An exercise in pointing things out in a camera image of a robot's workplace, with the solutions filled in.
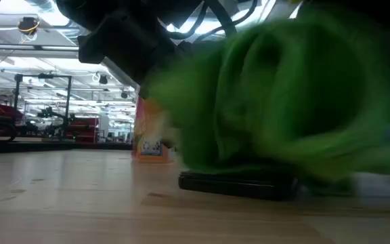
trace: black base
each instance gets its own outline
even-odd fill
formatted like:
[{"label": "black base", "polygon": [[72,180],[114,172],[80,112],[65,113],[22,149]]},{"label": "black base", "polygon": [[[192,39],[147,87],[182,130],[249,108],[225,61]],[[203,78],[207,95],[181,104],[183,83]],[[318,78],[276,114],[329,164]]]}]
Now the black base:
[{"label": "black base", "polygon": [[67,142],[10,142],[0,144],[0,153],[23,153],[49,150],[72,150],[72,149],[100,149],[100,150],[132,150],[129,144],[78,144]]},{"label": "black base", "polygon": [[283,201],[293,199],[299,186],[297,179],[288,174],[254,176],[182,172],[179,187],[184,190]]}]

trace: wheel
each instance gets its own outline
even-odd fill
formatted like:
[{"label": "wheel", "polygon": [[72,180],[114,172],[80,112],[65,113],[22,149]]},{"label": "wheel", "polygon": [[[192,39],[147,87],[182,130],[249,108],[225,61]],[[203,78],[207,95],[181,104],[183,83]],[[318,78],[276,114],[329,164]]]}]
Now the wheel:
[{"label": "wheel", "polygon": [[0,143],[11,142],[16,138],[16,129],[9,123],[0,122]]}]

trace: green fabric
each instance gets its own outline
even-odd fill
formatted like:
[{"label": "green fabric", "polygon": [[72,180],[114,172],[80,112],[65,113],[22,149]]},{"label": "green fabric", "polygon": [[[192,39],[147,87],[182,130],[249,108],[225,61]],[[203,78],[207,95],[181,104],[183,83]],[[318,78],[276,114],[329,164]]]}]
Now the green fabric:
[{"label": "green fabric", "polygon": [[[151,81],[190,169],[283,167],[327,181],[390,174],[390,40],[332,9],[255,26]],[[278,163],[230,160],[236,155]]]}]

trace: wooden surface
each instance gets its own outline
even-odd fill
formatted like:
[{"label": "wooden surface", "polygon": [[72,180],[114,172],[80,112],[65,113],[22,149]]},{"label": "wooden surface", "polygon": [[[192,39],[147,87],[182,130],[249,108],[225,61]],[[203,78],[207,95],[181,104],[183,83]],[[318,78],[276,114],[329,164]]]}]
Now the wooden surface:
[{"label": "wooden surface", "polygon": [[180,170],[122,151],[0,154],[0,243],[390,244],[390,178],[275,203],[180,190]]}]

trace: metal frame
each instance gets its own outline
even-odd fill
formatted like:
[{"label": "metal frame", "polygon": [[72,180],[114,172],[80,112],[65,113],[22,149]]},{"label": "metal frame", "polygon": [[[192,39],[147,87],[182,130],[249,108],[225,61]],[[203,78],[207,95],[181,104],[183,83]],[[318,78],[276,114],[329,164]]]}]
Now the metal frame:
[{"label": "metal frame", "polygon": [[65,119],[63,120],[63,138],[66,137],[66,131],[68,127],[68,108],[70,106],[70,93],[72,90],[72,80],[73,77],[71,75],[45,75],[45,74],[39,74],[39,75],[24,75],[24,74],[16,74],[14,75],[14,80],[16,82],[16,88],[14,91],[14,108],[15,112],[13,114],[13,120],[16,119],[16,111],[18,110],[18,100],[19,100],[19,90],[20,90],[20,83],[22,82],[24,77],[36,77],[36,78],[42,78],[42,79],[54,79],[54,78],[67,78],[68,85],[67,85],[67,99],[66,99],[66,113],[65,113]]},{"label": "metal frame", "polygon": [[27,44],[1,44],[0,50],[10,49],[15,51],[50,51],[50,52],[77,52],[77,46],[64,45],[27,45]]}]

